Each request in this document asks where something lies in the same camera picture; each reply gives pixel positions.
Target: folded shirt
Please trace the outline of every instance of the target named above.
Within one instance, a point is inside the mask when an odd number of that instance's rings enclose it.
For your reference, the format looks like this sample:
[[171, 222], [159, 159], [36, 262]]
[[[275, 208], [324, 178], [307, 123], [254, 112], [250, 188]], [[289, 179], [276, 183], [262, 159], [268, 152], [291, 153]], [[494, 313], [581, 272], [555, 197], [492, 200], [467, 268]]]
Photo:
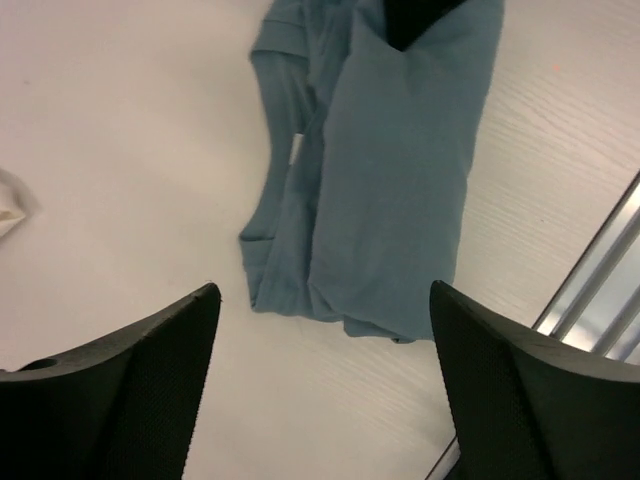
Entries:
[[468, 0], [400, 52], [382, 0], [276, 0], [251, 54], [271, 139], [240, 235], [255, 311], [433, 338], [503, 12]]

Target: white paper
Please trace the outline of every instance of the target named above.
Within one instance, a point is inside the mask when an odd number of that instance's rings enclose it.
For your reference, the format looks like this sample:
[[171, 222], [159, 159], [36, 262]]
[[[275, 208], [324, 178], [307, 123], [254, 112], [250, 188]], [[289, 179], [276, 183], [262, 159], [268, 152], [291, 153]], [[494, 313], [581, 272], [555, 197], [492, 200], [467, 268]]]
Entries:
[[25, 217], [26, 214], [18, 206], [13, 189], [0, 183], [0, 237], [8, 233]]

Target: white table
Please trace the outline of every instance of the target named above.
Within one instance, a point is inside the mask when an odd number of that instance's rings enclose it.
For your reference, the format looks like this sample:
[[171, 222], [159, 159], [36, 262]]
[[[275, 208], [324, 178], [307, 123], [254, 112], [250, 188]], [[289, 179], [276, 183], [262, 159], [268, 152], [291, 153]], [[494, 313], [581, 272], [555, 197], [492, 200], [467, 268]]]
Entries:
[[[420, 479], [453, 434], [433, 345], [248, 307], [235, 238], [266, 171], [247, 52], [267, 6], [0, 3], [0, 168], [34, 210], [0, 242], [0, 364], [213, 280], [185, 478]], [[532, 323], [635, 173], [639, 20], [634, 0], [508, 0], [457, 278], [490, 308]]]

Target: blue t-shirt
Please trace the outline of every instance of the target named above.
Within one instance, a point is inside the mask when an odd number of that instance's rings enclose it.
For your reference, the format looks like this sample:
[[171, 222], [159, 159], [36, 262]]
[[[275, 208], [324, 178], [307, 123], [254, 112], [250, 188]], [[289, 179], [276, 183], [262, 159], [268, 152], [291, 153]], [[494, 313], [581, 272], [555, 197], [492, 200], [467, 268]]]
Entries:
[[382, 0], [275, 1], [251, 53], [271, 138], [240, 235], [255, 311], [433, 338], [503, 15], [467, 0], [400, 52]]

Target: black plastic part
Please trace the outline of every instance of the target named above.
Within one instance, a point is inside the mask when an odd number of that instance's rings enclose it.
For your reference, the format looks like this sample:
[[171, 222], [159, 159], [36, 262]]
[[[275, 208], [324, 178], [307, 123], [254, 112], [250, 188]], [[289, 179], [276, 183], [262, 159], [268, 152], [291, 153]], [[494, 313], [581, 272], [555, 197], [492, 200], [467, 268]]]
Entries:
[[82, 347], [0, 372], [0, 478], [181, 478], [220, 302], [208, 284]]
[[640, 367], [546, 337], [442, 283], [431, 318], [461, 451], [449, 479], [636, 478]]
[[384, 0], [387, 43], [405, 51], [424, 32], [465, 0]]

